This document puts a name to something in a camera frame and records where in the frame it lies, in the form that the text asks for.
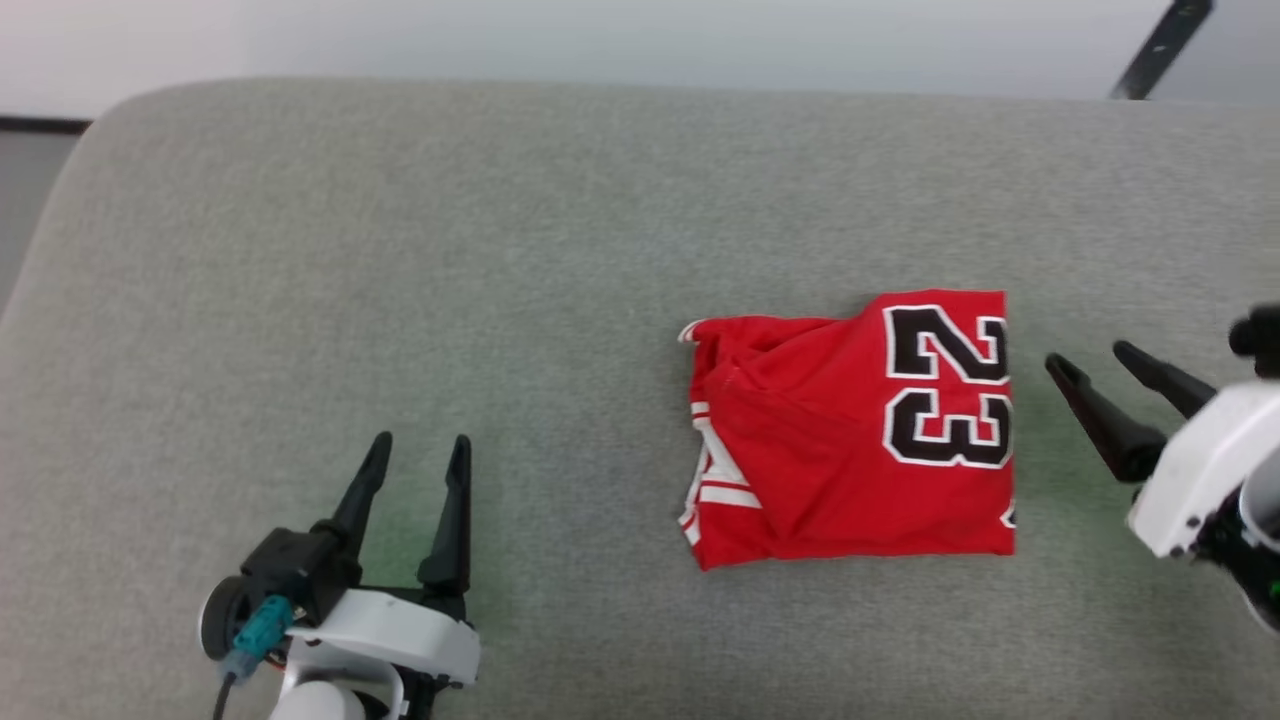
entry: basketball jersey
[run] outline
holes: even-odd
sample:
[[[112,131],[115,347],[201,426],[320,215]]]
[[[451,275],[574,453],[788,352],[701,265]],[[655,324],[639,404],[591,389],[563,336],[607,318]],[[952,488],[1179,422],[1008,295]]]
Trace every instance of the basketball jersey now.
[[[859,315],[692,323],[703,450],[680,518],[703,569],[765,557],[1014,552],[1001,292]]]

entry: robotic arm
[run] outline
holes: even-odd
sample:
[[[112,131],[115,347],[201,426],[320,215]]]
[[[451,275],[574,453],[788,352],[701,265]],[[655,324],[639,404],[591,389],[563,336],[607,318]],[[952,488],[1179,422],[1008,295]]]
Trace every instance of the robotic arm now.
[[[1216,391],[1129,342],[1115,356],[1188,423],[1172,437],[1143,425],[1093,389],[1061,355],[1044,368],[1111,474],[1140,484],[1128,525],[1157,557],[1226,570],[1254,618],[1280,633],[1280,305],[1256,307],[1230,333],[1257,379]]]
[[[448,497],[420,587],[361,585],[358,556],[390,459],[381,433],[333,518],[306,533],[276,528],[201,611],[200,641],[219,661],[221,716],[260,662],[284,682],[270,720],[425,720],[436,693],[474,684],[480,637],[467,621],[471,442],[458,436]]]

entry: gray couch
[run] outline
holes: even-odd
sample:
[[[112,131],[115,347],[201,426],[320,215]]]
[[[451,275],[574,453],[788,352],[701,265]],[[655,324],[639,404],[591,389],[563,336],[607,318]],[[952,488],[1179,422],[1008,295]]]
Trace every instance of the gray couch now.
[[[1175,414],[1280,295],[1268,109],[365,81],[93,124],[0,324],[0,716],[207,717],[207,591],[397,436],[366,578],[404,583],[475,443],[465,717],[1261,717],[1280,643],[1157,562],[1041,360]],[[1012,559],[699,573],[691,319],[1010,292]],[[229,717],[265,717],[262,671]]]

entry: white stripe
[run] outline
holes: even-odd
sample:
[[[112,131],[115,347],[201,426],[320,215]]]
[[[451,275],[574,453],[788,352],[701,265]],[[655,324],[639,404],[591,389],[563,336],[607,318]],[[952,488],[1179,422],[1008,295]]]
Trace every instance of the white stripe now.
[[[698,518],[694,518],[694,524],[685,528],[685,539],[689,544],[698,544],[698,541],[703,539],[703,532],[698,529]]]
[[[712,462],[716,470],[732,478],[726,482],[736,486],[750,484],[746,482],[746,477],[742,475],[742,470],[739,469],[737,462],[733,461],[733,456],[728,454],[724,442],[716,434],[716,428],[712,427],[710,421],[707,418],[696,418],[694,427],[703,433],[703,442],[707,445],[707,451],[712,454]]]
[[[694,327],[696,327],[698,323],[701,323],[701,320],[694,320],[692,323],[685,325],[685,329],[680,331],[680,337],[677,340],[680,340],[680,342],[694,342]]]
[[[685,511],[680,515],[680,527],[685,527],[685,523],[694,516],[694,510],[696,505],[694,501],[698,500],[698,488],[703,484],[703,468],[707,466],[707,446],[703,445],[703,450],[698,454],[698,466],[694,468],[694,482],[689,486],[689,495],[685,496]]]
[[[707,470],[705,473],[703,473],[703,482],[726,483],[726,484],[730,484],[730,486],[742,486],[745,488],[746,487],[751,487],[751,486],[746,484],[746,480],[744,478],[735,478],[733,475],[730,475],[728,473],[726,473],[724,470],[721,470],[716,465],[712,465],[710,470]]]
[[[716,505],[736,505],[739,507],[760,506],[760,500],[755,497],[755,493],[746,489],[703,486],[699,497],[703,502],[712,502]]]

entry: white wall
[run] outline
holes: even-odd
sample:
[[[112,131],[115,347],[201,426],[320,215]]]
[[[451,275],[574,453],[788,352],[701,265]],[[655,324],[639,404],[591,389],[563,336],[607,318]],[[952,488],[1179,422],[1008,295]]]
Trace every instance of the white wall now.
[[[0,114],[247,74],[1105,97],[1167,0],[0,0]]]

